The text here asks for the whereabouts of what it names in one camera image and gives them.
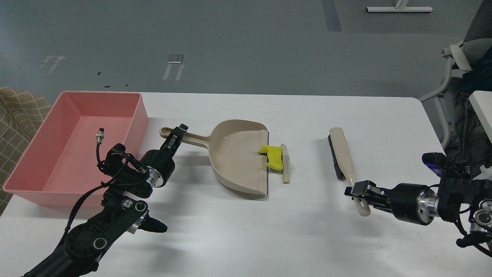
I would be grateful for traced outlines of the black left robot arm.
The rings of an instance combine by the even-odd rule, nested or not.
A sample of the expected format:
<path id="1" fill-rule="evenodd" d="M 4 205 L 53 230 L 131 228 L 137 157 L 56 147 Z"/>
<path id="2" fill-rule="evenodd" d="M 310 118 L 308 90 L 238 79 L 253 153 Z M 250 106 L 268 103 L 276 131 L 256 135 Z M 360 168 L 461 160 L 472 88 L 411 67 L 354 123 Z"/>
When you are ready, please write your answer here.
<path id="1" fill-rule="evenodd" d="M 173 160 L 188 130 L 184 124 L 173 128 L 159 149 L 149 150 L 141 159 L 115 144 L 105 159 L 100 158 L 104 129 L 96 137 L 97 168 L 108 181 L 84 193 L 72 208 L 63 235 L 55 250 L 26 277 L 79 277 L 98 269 L 100 260 L 125 232 L 164 233 L 167 226 L 149 215 L 146 199 L 153 188 L 165 186 L 174 172 Z M 85 200 L 104 189 L 102 211 L 85 223 L 72 227 Z"/>

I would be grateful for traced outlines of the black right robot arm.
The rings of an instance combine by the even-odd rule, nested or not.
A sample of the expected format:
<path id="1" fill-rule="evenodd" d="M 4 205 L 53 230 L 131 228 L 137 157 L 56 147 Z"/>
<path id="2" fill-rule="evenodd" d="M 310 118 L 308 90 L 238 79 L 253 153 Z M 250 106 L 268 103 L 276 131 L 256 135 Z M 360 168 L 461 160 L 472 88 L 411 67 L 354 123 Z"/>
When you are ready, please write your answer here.
<path id="1" fill-rule="evenodd" d="M 466 163 L 453 163 L 443 153 L 424 153 L 422 162 L 440 178 L 438 184 L 388 189 L 365 180 L 346 187 L 344 194 L 404 222 L 427 226 L 438 217 L 453 223 L 462 235 L 458 247 L 491 256 L 491 181 L 472 179 Z"/>

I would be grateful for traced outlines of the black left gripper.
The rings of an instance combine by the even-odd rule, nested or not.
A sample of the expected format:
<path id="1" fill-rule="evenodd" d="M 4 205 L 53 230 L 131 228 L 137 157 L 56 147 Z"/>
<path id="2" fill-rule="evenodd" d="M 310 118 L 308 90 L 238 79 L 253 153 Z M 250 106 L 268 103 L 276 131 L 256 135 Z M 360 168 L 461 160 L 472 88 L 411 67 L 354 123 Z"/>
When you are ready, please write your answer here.
<path id="1" fill-rule="evenodd" d="M 159 150 L 149 150 L 140 159 L 140 162 L 146 165 L 150 170 L 150 175 L 147 182 L 153 188 L 159 188 L 165 186 L 170 176 L 174 172 L 175 163 L 173 156 L 177 152 L 177 149 L 181 145 L 183 137 L 188 130 L 188 126 L 180 124 L 174 129 L 163 127 L 160 130 L 160 135 L 165 136 L 166 140 L 163 142 Z"/>

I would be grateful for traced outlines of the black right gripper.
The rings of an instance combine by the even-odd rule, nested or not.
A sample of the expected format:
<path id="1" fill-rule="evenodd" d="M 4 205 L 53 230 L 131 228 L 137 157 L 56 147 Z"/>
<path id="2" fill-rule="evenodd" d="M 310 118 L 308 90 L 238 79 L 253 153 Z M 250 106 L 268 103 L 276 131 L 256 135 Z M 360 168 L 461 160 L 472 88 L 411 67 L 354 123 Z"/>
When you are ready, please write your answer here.
<path id="1" fill-rule="evenodd" d="M 365 200 L 369 206 L 413 224 L 429 225 L 434 218 L 439 217 L 439 197 L 426 185 L 398 184 L 392 189 L 386 189 L 365 180 L 346 187 L 344 196 Z"/>

